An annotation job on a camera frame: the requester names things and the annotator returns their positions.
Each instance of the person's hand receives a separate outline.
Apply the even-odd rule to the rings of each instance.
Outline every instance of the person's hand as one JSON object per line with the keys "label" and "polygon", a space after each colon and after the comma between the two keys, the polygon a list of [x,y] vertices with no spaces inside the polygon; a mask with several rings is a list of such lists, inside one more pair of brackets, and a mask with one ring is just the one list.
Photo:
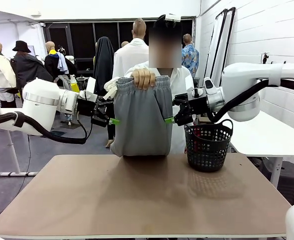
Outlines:
{"label": "person's hand", "polygon": [[152,87],[155,85],[156,75],[149,69],[136,69],[131,76],[134,77],[135,86],[139,89],[147,90],[149,85]]}

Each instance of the patterned shirt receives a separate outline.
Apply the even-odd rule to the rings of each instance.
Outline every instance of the patterned shirt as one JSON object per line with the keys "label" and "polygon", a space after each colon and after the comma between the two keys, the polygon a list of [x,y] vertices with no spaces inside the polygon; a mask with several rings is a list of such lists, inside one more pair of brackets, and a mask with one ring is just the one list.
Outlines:
{"label": "patterned shirt", "polygon": [[189,69],[191,76],[195,77],[199,66],[199,52],[192,44],[182,49],[182,65]]}

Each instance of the mannequin foot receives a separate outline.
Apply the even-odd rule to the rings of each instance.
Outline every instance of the mannequin foot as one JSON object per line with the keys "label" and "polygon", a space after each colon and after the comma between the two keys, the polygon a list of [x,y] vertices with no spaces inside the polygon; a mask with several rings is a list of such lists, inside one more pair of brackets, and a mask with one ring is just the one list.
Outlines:
{"label": "mannequin foot", "polygon": [[113,143],[114,139],[108,140],[108,143],[106,145],[106,148],[110,148],[110,145]]}

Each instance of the white coat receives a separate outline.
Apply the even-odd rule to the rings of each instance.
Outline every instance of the white coat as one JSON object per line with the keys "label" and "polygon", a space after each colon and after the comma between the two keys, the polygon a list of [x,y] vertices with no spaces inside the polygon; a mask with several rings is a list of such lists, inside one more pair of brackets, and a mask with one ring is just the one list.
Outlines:
{"label": "white coat", "polygon": [[123,77],[130,68],[148,60],[149,47],[142,39],[134,38],[115,52],[112,78]]}
{"label": "white coat", "polygon": [[0,89],[15,88],[16,76],[13,72],[10,61],[3,55],[0,55]]}
{"label": "white coat", "polygon": [[[128,70],[125,77],[129,78],[131,73],[136,69],[149,69],[154,72],[156,77],[160,76],[159,71],[156,68],[149,68],[149,62],[144,62],[136,65]],[[193,90],[193,79],[191,77],[190,71],[182,66],[181,68],[174,68],[170,77],[170,86],[172,99],[174,99],[177,94],[185,94],[192,92]],[[173,116],[179,112],[179,106],[173,106]],[[171,137],[171,154],[183,154],[186,146],[184,126],[178,126],[173,124],[172,126],[172,137]]]}

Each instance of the brown table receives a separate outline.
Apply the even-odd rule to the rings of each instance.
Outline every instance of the brown table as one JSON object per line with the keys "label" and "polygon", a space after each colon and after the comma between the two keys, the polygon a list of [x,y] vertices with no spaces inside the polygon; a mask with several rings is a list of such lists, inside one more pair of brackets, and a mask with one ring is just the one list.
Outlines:
{"label": "brown table", "polygon": [[240,153],[197,172],[163,159],[55,156],[0,215],[6,238],[285,236],[289,203]]}

